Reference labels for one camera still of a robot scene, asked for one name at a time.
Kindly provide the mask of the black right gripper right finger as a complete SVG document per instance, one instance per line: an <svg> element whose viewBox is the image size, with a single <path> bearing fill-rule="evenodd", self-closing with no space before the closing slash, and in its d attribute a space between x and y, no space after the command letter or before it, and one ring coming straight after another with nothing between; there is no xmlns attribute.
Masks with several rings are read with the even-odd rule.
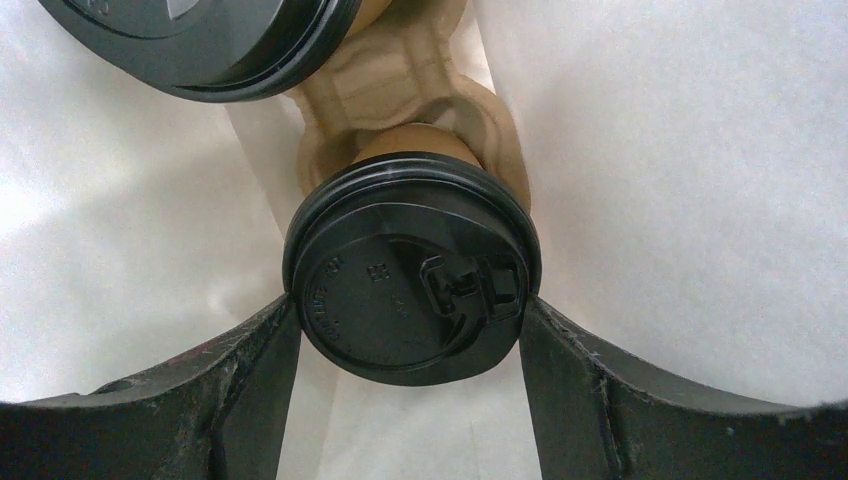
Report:
<svg viewBox="0 0 848 480"><path fill-rule="evenodd" d="M529 301L520 355L546 479L843 479L847 405L791 407L658 368Z"/></svg>

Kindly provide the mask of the light blue paper bag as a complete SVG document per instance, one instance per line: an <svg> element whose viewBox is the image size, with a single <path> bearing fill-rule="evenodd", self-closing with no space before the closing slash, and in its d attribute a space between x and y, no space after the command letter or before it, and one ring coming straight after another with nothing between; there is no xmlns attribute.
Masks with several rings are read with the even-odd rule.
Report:
<svg viewBox="0 0 848 480"><path fill-rule="evenodd" d="M455 45L529 156L542 296L687 377L847 394L847 8L477 1ZM90 390L280 289L284 97L169 99L1 9L1 396Z"/></svg>

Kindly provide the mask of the brown paper coffee cup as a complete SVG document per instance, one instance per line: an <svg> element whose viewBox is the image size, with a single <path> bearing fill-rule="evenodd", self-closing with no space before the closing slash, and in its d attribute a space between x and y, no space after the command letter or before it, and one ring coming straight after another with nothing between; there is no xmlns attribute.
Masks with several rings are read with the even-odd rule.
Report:
<svg viewBox="0 0 848 480"><path fill-rule="evenodd" d="M372 24L392 3L392 0L361 0L346 37L354 35Z"/></svg>

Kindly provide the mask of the brown cardboard cup carrier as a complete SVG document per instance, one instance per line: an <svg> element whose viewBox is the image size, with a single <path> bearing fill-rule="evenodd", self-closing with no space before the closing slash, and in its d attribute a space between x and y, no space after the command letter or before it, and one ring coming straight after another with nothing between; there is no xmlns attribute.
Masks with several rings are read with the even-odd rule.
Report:
<svg viewBox="0 0 848 480"><path fill-rule="evenodd" d="M450 39L463 1L394 1L288 92L305 120L297 172L310 193L380 132L427 123L452 132L484 170L531 206L526 166L504 102L457 69Z"/></svg>

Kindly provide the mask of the black coffee cup lid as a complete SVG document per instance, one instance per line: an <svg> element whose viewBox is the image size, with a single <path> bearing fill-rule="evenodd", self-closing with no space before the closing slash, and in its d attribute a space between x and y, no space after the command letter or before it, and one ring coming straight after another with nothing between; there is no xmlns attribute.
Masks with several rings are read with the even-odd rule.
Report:
<svg viewBox="0 0 848 480"><path fill-rule="evenodd" d="M166 94L203 103L281 94L337 50L359 1L197 1L173 16L166 1L49 0L42 7L111 65Z"/></svg>

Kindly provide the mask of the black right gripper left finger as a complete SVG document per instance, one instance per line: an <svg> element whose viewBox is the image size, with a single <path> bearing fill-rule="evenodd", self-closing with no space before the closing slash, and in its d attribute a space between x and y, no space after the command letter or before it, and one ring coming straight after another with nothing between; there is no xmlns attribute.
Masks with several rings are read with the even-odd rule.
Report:
<svg viewBox="0 0 848 480"><path fill-rule="evenodd" d="M273 479L301 330L279 298L89 394L1 406L5 479Z"/></svg>

